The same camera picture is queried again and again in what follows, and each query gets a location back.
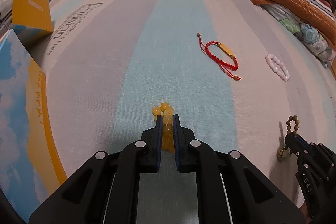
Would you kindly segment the floral blanket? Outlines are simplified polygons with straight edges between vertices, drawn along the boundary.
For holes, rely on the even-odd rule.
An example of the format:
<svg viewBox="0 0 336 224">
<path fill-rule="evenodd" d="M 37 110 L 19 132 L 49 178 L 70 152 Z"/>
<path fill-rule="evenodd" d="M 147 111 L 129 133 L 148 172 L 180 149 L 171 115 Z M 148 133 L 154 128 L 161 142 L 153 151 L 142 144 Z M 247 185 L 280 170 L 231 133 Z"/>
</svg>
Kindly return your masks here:
<svg viewBox="0 0 336 224">
<path fill-rule="evenodd" d="M 293 34 L 322 65 L 329 69 L 335 59 L 335 50 L 315 27 L 305 23 L 289 9 L 279 4 L 262 5 L 283 27 Z"/>
</svg>

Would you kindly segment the blue yellow cardboard box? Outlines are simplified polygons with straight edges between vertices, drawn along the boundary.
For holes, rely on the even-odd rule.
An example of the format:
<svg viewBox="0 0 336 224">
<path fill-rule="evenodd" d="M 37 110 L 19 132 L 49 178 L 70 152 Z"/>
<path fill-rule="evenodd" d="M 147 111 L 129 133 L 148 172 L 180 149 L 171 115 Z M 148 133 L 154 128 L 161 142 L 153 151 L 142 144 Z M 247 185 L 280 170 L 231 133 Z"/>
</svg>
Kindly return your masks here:
<svg viewBox="0 0 336 224">
<path fill-rule="evenodd" d="M 1 37 L 1 193 L 25 222 L 67 178 L 51 131 L 46 75 L 27 50 L 53 30 L 49 0 L 13 0 Z"/>
</svg>

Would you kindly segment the striped bed sheet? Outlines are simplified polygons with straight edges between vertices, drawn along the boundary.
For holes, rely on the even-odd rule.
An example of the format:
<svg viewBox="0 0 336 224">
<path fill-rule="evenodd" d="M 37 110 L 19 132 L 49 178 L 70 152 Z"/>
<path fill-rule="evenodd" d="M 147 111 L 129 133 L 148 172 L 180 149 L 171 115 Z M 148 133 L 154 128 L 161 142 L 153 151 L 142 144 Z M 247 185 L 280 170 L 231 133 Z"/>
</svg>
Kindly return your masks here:
<svg viewBox="0 0 336 224">
<path fill-rule="evenodd" d="M 70 176 L 96 151 L 122 150 L 170 104 L 213 149 L 241 151 L 296 205 L 296 160 L 276 158 L 285 121 L 335 149 L 335 79 L 250 0 L 53 0 L 55 30 L 33 56 Z"/>
</svg>

